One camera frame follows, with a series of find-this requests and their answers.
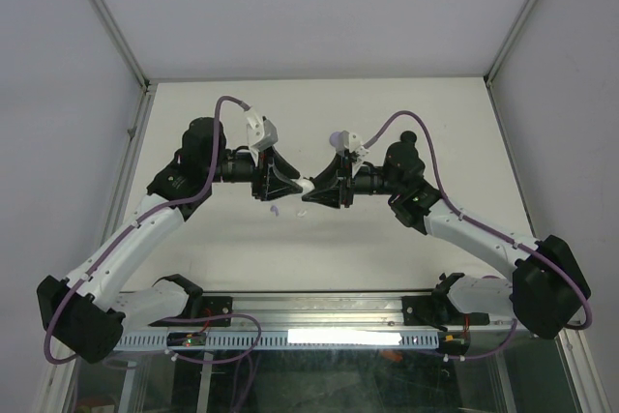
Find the white earbud charging case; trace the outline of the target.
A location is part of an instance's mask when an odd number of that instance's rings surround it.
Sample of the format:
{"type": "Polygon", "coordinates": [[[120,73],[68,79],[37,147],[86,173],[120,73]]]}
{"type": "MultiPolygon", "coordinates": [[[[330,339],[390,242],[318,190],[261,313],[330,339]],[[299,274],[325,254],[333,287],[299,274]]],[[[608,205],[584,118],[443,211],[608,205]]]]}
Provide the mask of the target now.
{"type": "Polygon", "coordinates": [[[312,192],[315,189],[313,182],[307,178],[296,180],[296,184],[302,189],[302,194],[312,192]]]}

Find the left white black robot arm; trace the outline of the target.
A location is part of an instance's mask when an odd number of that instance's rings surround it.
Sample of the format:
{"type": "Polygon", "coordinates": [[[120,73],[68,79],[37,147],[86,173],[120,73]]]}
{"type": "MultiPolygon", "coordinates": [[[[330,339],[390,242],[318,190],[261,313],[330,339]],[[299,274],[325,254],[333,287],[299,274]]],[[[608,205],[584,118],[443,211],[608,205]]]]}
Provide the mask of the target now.
{"type": "Polygon", "coordinates": [[[172,160],[148,185],[126,222],[85,262],[58,280],[46,277],[37,288],[44,336],[44,354],[53,340],[75,357],[96,364],[106,358],[121,337],[161,321],[192,324],[203,317],[203,290],[175,274],[160,278],[142,291],[122,289],[151,252],[185,224],[212,193],[215,182],[250,183],[261,193],[270,175],[300,193],[300,174],[275,151],[275,125],[264,116],[247,117],[248,144],[226,147],[222,123],[210,117],[190,122],[172,160]]]}

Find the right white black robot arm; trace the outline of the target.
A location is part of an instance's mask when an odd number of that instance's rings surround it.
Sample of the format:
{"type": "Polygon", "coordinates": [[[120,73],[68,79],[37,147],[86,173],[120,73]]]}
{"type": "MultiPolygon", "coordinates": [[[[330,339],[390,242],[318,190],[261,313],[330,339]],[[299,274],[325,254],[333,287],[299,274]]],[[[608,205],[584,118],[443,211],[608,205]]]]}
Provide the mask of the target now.
{"type": "Polygon", "coordinates": [[[554,235],[540,240],[484,223],[428,182],[425,168],[414,133],[405,132],[380,166],[349,150],[336,154],[302,199],[339,209],[357,195],[385,195],[403,226],[450,243],[497,272],[495,278],[442,276],[432,291],[432,310],[444,323],[489,313],[514,318],[542,339],[578,329],[574,319],[579,311],[591,312],[585,306],[591,290],[568,244],[554,235]]]}

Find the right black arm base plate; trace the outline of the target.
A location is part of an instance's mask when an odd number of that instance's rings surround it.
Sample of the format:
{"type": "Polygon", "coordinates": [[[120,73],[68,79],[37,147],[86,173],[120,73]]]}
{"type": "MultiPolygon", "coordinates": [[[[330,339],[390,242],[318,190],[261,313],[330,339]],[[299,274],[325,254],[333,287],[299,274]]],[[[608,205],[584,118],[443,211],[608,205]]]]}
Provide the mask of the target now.
{"type": "Polygon", "coordinates": [[[430,294],[406,295],[400,298],[403,324],[405,326],[431,326],[445,331],[448,326],[487,326],[489,315],[483,312],[462,313],[446,298],[430,294]]]}

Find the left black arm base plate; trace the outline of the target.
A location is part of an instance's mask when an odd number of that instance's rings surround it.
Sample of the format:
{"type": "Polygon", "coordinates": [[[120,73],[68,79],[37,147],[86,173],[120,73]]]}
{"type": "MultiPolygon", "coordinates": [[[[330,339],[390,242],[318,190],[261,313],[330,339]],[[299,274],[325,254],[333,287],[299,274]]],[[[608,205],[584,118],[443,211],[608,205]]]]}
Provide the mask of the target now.
{"type": "Polygon", "coordinates": [[[230,295],[204,294],[190,298],[187,306],[177,316],[150,324],[150,327],[204,326],[208,328],[229,327],[233,311],[233,297],[230,295]]]}

